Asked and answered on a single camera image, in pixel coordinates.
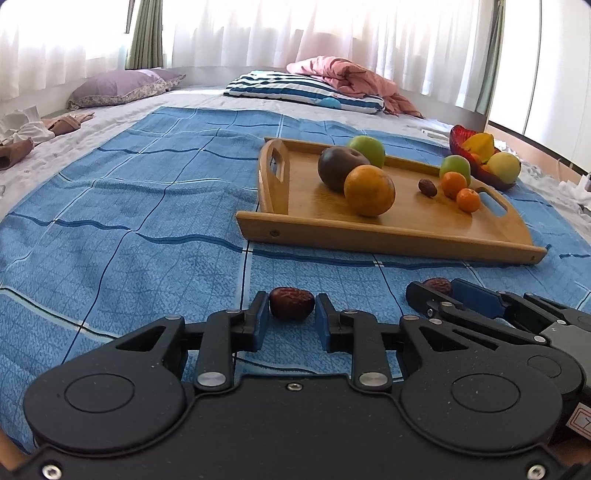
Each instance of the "wooden tray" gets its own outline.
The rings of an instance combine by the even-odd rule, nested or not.
[[[296,140],[266,139],[259,156],[261,212],[236,213],[242,235],[252,241],[392,255],[536,264],[547,251],[532,245],[519,213],[495,189],[472,179],[471,188],[487,192],[506,211],[497,216],[484,204],[472,215],[462,212],[441,189],[429,199],[418,181],[439,168],[386,157],[396,200],[378,218],[355,214],[345,197],[320,180],[318,157],[331,146]],[[277,164],[276,173],[271,160]]]

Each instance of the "white sheer curtain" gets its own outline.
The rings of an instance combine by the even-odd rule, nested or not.
[[[127,9],[127,0],[7,0],[0,101],[122,67]]]
[[[473,109],[495,0],[164,0],[169,67],[275,67],[345,57]]]

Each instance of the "small orange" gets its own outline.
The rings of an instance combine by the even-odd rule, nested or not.
[[[345,199],[359,215],[377,217],[387,212],[396,197],[394,182],[373,165],[354,168],[345,179]]]
[[[466,177],[456,171],[448,171],[441,177],[441,189],[446,197],[455,199],[460,190],[468,186]]]
[[[474,213],[480,208],[480,196],[472,189],[462,189],[456,197],[457,206],[466,213]]]

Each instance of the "striped pillow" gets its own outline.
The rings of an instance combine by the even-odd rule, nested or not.
[[[254,70],[241,75],[230,82],[224,95],[290,100],[361,113],[384,110],[384,100],[379,96],[348,97],[312,77],[281,72]]]

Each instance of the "red bowl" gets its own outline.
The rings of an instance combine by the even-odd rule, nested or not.
[[[462,148],[463,143],[472,135],[477,133],[478,132],[475,132],[474,130],[468,130],[461,125],[456,125],[452,128],[452,131],[449,134],[449,149],[454,155],[461,155],[468,162],[470,162],[470,173],[475,179],[478,179],[481,182],[484,182],[487,185],[490,185],[491,187],[494,187],[502,192],[509,190],[513,185],[515,185],[515,183],[505,183],[496,175],[484,170],[480,162],[474,160],[472,155]]]

